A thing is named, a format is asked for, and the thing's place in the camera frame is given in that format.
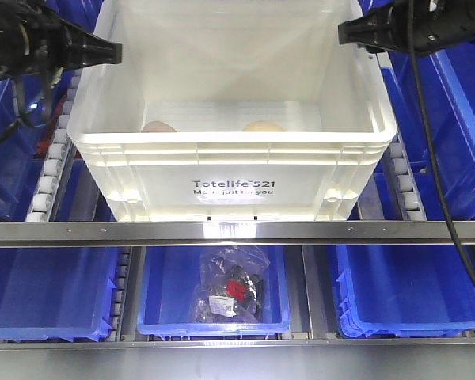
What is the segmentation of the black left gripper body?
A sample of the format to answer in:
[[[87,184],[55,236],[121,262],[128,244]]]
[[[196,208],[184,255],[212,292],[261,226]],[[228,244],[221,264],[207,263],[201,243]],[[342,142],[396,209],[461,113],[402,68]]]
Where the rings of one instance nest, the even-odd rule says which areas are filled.
[[[68,25],[43,1],[0,1],[0,81],[68,70]]]

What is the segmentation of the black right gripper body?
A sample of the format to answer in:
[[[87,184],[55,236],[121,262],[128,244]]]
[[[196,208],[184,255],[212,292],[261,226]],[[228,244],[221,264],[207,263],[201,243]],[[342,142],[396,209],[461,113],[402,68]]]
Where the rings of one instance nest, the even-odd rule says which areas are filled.
[[[395,1],[393,41],[397,50],[431,54],[475,43],[475,1]]]

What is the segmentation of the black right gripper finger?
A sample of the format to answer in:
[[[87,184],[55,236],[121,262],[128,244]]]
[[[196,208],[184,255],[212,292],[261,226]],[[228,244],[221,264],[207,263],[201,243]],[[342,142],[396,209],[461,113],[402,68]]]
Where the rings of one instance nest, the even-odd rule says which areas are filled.
[[[373,8],[365,15],[338,25],[339,45],[358,44],[372,51],[396,51],[393,6]]]

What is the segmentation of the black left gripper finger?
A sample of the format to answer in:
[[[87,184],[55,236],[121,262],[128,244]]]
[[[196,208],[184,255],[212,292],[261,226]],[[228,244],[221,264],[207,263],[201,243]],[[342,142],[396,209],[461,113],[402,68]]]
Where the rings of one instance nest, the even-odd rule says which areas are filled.
[[[122,63],[123,45],[104,40],[69,21],[62,24],[61,66],[65,70],[78,70],[102,64]]]

